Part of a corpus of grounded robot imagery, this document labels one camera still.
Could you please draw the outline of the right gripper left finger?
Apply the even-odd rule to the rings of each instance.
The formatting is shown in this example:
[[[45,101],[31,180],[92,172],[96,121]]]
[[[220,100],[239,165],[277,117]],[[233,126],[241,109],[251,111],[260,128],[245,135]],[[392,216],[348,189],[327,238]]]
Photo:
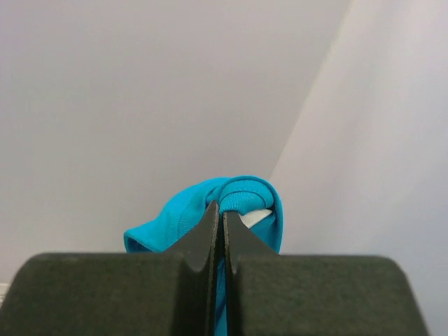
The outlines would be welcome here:
[[[2,335],[175,335],[181,254],[44,253],[1,305]]]

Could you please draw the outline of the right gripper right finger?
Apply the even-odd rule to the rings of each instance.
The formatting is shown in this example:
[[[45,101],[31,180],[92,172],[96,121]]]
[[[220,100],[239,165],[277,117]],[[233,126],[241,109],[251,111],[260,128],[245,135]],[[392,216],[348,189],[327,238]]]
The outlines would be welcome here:
[[[223,216],[230,335],[427,335],[405,273],[375,255],[279,255]]]

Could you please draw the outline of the blue t shirt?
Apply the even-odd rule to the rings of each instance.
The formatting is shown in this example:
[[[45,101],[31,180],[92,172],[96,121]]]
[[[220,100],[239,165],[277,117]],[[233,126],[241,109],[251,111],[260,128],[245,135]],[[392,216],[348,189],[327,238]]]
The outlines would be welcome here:
[[[218,177],[175,195],[153,220],[123,235],[128,253],[181,254],[175,267],[175,335],[226,335],[225,261],[220,220],[237,213],[245,226],[279,252],[284,216],[274,187],[256,176]]]

